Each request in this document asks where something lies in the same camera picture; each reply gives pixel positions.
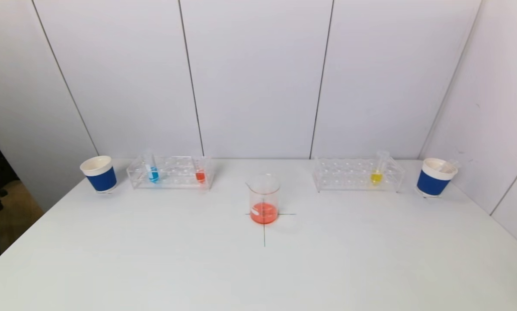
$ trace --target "test tube with red liquid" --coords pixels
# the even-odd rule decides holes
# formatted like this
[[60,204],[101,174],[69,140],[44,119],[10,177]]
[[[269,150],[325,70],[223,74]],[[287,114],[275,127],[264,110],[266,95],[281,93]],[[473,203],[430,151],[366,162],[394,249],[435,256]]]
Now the test tube with red liquid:
[[193,168],[195,168],[195,179],[201,184],[205,183],[207,176],[205,175],[205,162],[204,158],[192,157]]

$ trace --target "test tube rack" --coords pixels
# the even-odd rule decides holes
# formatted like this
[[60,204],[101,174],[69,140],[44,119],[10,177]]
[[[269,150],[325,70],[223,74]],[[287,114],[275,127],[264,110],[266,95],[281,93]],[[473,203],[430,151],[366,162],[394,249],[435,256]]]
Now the test tube rack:
[[387,160],[379,184],[371,180],[376,159],[314,158],[314,183],[322,190],[373,190],[399,192],[405,169],[393,158]]
[[209,157],[154,157],[159,179],[149,179],[144,157],[135,159],[126,169],[134,189],[210,189],[214,168]]

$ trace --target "orange liquid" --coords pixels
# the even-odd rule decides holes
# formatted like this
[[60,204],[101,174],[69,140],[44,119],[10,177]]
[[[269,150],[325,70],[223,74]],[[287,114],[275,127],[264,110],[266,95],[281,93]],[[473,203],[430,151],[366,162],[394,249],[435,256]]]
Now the orange liquid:
[[204,171],[197,171],[197,173],[195,173],[195,177],[197,178],[197,181],[199,181],[199,183],[205,183],[205,172]]
[[270,224],[278,218],[278,209],[272,204],[261,202],[253,206],[249,215],[259,224]]

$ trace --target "blue paper cup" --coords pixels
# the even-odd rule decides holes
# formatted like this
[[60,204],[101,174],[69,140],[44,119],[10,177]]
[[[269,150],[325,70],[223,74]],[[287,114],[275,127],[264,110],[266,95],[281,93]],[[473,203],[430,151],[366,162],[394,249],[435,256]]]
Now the blue paper cup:
[[424,197],[438,197],[454,175],[458,173],[458,168],[452,165],[445,167],[444,171],[438,171],[445,163],[446,161],[442,159],[428,158],[424,160],[417,185]]
[[88,159],[80,165],[80,169],[98,193],[107,193],[116,187],[116,175],[112,168],[111,157],[101,155]]

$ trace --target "yellow liquid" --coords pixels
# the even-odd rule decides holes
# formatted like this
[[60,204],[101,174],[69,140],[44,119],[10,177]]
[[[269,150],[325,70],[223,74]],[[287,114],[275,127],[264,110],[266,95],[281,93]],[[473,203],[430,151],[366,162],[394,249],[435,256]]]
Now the yellow liquid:
[[381,183],[381,180],[383,179],[383,173],[375,169],[372,171],[370,179],[374,185],[379,185]]

